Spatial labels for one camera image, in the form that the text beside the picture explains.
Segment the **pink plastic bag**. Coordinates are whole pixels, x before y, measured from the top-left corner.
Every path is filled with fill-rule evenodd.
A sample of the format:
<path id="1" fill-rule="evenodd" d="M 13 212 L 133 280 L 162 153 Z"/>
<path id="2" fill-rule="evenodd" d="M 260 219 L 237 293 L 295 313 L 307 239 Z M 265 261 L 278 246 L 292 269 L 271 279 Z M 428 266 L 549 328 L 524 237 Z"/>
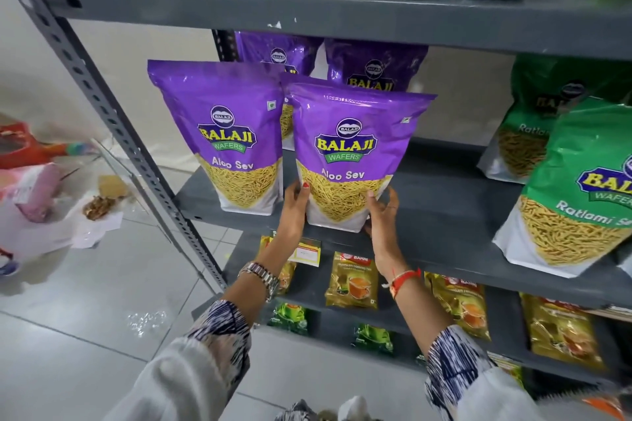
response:
<path id="1" fill-rule="evenodd" d="M 30 222 L 46 221 L 61 184 L 56 163 L 0 169 L 0 204 L 11 202 Z"/>

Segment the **green snack bag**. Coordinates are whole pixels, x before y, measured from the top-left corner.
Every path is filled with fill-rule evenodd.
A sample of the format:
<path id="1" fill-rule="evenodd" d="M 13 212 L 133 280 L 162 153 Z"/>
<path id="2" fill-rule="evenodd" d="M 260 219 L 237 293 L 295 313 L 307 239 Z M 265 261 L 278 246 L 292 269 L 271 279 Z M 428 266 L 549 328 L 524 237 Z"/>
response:
<path id="1" fill-rule="evenodd" d="M 632 92 L 632 62 L 519 54 L 511 70 L 513 104 L 478 169 L 487 177 L 525 184 L 544 159 L 558 116 L 589 96 L 625 101 Z"/>
<path id="2" fill-rule="evenodd" d="M 493 243 L 514 265 L 575 278 L 632 236 L 632 101 L 558 116 Z"/>

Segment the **gold tea packet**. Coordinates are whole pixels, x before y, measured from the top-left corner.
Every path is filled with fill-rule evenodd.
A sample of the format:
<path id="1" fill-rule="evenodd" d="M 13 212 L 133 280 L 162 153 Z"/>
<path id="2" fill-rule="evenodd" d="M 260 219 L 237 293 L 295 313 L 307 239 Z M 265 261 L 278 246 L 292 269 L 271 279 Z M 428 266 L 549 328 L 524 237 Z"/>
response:
<path id="1" fill-rule="evenodd" d="M 433 296 L 457 325 L 473 337 L 491 341 L 484 285 L 429 272 L 423 275 Z"/>
<path id="2" fill-rule="evenodd" d="M 265 248 L 270 244 L 272 239 L 273 237 L 270 235 L 262 235 L 260 237 L 260 244 L 259 244 L 257 257 L 265 250 Z M 278 277 L 279 283 L 275 291 L 275 296 L 284 295 L 288 291 L 291 281 L 293 279 L 293 276 L 295 274 L 296 265 L 297 265 L 296 262 L 293 262 L 289 259 L 285 262 Z"/>
<path id="3" fill-rule="evenodd" d="M 520 293 L 531 352 L 604 371 L 593 324 L 578 305 Z"/>
<path id="4" fill-rule="evenodd" d="M 375 260 L 336 251 L 333 257 L 326 306 L 378 309 L 379 272 Z"/>

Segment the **purple snack bag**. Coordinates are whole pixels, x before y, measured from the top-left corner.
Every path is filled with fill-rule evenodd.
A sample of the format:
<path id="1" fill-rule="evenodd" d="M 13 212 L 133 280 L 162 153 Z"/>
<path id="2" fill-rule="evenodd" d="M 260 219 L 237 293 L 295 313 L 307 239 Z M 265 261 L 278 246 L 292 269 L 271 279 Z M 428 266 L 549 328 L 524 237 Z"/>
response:
<path id="1" fill-rule="evenodd" d="M 282 65 L 148 60 L 222 210 L 270 216 L 283 198 Z"/>
<path id="2" fill-rule="evenodd" d="M 324 40 L 328 80 L 365 89 L 406 92 L 429 52 L 425 44 Z"/>
<path id="3" fill-rule="evenodd" d="M 418 119 L 436 94 L 363 89 L 303 75 L 280 83 L 293 107 L 298 176 L 310 186 L 312 226 L 359 233 L 366 194 L 390 184 Z"/>
<path id="4" fill-rule="evenodd" d="M 290 74 L 311 76 L 317 53 L 324 39 L 321 37 L 286 34 L 234 32 L 239 60 L 283 66 Z"/>

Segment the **white paper sheet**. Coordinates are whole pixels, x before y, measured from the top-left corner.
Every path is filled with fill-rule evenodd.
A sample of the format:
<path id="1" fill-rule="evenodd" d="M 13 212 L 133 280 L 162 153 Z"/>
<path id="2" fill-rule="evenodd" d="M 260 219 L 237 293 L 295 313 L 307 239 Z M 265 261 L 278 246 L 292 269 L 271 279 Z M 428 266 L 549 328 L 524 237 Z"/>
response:
<path id="1" fill-rule="evenodd" d="M 90 248 L 112 230 L 120 228 L 123 212 L 115 208 L 106 216 L 91 221 L 83 214 L 83 206 L 91 193 L 72 202 L 59 202 L 46 221 L 29 221 L 11 202 L 0 203 L 0 250 L 25 263 L 65 248 Z"/>

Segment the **yellow price label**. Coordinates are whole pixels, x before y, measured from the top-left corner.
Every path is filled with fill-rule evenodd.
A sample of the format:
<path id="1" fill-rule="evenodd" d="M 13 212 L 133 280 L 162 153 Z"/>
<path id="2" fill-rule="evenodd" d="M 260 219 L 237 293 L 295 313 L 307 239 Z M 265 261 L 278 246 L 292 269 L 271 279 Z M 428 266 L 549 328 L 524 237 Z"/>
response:
<path id="1" fill-rule="evenodd" d="M 298 246 L 288 258 L 288 262 L 319 267 L 321 252 L 321 241 L 312 238 L 301 238 Z"/>

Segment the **person's right hand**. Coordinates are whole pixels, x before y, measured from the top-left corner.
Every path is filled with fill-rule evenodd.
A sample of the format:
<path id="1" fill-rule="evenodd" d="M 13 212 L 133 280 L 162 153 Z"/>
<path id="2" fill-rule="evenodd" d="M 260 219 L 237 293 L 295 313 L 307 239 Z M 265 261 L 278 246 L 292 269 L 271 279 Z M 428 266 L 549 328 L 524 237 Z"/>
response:
<path id="1" fill-rule="evenodd" d="M 381 214 L 374 219 L 369 218 L 365 231 L 369 234 L 374 251 L 375 264 L 379 273 L 387 283 L 408 270 L 405 258 L 399 248 L 396 233 L 396 215 L 399 208 L 397 192 L 388 187 L 389 201 L 381 203 Z"/>

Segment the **grey metal shelf rack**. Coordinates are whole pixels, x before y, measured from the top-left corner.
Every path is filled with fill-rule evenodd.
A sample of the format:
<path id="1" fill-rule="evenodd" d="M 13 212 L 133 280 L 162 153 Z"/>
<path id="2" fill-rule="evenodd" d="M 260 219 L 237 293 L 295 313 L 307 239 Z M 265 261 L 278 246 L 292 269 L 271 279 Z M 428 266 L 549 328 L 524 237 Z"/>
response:
<path id="1" fill-rule="evenodd" d="M 198 171 L 175 195 L 68 19 L 212 29 L 221 60 L 233 60 L 232 29 L 270 30 L 389 42 L 420 42 L 492 52 L 531 52 L 605 60 L 632 60 L 632 0 L 18 0 L 91 106 L 122 145 L 149 189 L 195 250 L 217 284 L 225 276 L 192 220 L 220 217 L 219 202 Z M 598 262 L 568 281 L 510 265 L 491 243 L 513 204 L 517 187 L 476 179 L 477 148 L 423 140 L 405 157 L 401 195 L 435 188 L 437 199 L 413 195 L 403 213 L 408 257 L 434 273 L 459 275 L 489 286 L 492 329 L 486 349 L 534 370 L 597 385 L 632 387 L 632 337 L 618 343 L 612 320 L 595 320 L 605 349 L 605 371 L 593 371 L 531 353 L 519 291 L 564 298 L 585 307 L 632 308 L 632 280 L 613 261 Z"/>

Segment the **brown cardboard piece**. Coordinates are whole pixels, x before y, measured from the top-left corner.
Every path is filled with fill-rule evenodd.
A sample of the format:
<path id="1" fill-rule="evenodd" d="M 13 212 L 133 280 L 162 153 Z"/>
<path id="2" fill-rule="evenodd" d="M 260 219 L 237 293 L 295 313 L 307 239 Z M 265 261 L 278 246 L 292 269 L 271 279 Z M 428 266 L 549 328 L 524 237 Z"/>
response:
<path id="1" fill-rule="evenodd" d="M 128 185 L 117 175 L 100 175 L 97 182 L 101 198 L 121 200 L 130 195 Z"/>

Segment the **green tea packet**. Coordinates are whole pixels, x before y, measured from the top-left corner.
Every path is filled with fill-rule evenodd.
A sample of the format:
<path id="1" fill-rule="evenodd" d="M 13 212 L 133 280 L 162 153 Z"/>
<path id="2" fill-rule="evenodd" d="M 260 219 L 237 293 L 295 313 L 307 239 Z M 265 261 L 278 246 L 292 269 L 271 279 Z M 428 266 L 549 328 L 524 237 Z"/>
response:
<path id="1" fill-rule="evenodd" d="M 355 326 L 352 346 L 380 355 L 394 354 L 391 332 L 366 323 Z"/>
<path id="2" fill-rule="evenodd" d="M 491 361 L 493 361 L 505 373 L 511 376 L 518 385 L 520 385 L 523 389 L 525 388 L 523 367 L 518 364 L 518 362 L 503 355 L 489 351 L 487 352 L 487 355 Z"/>
<path id="3" fill-rule="evenodd" d="M 266 325 L 300 336 L 308 336 L 309 310 L 300 305 L 279 303 Z"/>

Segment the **person's left hand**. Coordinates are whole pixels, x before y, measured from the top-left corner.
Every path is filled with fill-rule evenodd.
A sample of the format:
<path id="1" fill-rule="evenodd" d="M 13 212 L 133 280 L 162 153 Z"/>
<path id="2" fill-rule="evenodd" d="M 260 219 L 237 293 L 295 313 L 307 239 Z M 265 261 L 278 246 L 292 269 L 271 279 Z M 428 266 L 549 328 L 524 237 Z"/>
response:
<path id="1" fill-rule="evenodd" d="M 295 205 L 296 179 L 285 191 L 284 203 L 280 215 L 279 226 L 272 246 L 282 259 L 288 259 L 303 237 L 306 220 L 306 209 L 299 210 Z"/>

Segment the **silver wristwatch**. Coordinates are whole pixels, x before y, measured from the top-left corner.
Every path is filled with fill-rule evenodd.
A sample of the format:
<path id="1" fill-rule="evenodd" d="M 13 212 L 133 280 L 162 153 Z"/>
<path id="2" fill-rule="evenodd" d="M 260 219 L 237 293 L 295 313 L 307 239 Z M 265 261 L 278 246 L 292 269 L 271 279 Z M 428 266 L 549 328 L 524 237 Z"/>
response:
<path id="1" fill-rule="evenodd" d="M 240 270 L 238 277 L 246 273 L 254 275 L 262 282 L 267 291 L 265 302 L 269 303 L 278 292 L 280 286 L 279 277 L 273 275 L 266 267 L 257 262 L 247 263 Z"/>

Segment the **person's left forearm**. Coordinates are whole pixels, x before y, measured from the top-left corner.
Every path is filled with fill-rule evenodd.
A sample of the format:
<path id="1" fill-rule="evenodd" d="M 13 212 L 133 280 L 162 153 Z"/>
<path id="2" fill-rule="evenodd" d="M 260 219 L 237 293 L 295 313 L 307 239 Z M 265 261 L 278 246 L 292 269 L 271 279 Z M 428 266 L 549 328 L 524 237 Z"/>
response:
<path id="1" fill-rule="evenodd" d="M 288 259 L 279 257 L 272 242 L 252 262 L 263 265 L 279 277 Z M 240 382 L 249 367 L 251 329 L 266 304 L 266 294 L 257 277 L 242 274 L 220 299 L 202 313 L 185 335 L 208 349 L 219 380 L 228 390 Z"/>

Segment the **white garment sleeve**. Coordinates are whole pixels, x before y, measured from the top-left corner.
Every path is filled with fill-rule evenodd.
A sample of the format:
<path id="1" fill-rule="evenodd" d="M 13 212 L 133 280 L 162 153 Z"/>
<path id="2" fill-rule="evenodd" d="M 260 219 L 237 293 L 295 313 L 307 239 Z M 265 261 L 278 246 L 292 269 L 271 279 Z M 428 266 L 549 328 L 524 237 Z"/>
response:
<path id="1" fill-rule="evenodd" d="M 444 418 L 450 421 L 632 421 L 599 414 L 586 399 L 619 401 L 632 398 L 632 386 L 616 389 L 580 388 L 549 393 L 534 400 L 500 368 L 486 370 L 463 391 Z"/>
<path id="2" fill-rule="evenodd" d="M 102 421 L 219 421 L 228 388 L 208 347 L 173 341 Z"/>

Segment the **brown food scraps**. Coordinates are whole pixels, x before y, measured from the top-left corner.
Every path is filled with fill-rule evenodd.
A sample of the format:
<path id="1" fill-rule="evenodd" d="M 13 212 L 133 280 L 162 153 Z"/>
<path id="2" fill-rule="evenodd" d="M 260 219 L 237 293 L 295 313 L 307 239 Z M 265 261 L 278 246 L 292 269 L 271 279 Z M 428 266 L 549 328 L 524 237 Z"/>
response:
<path id="1" fill-rule="evenodd" d="M 82 214 L 90 221 L 98 221 L 107 216 L 116 206 L 118 199 L 96 195 L 82 208 Z"/>

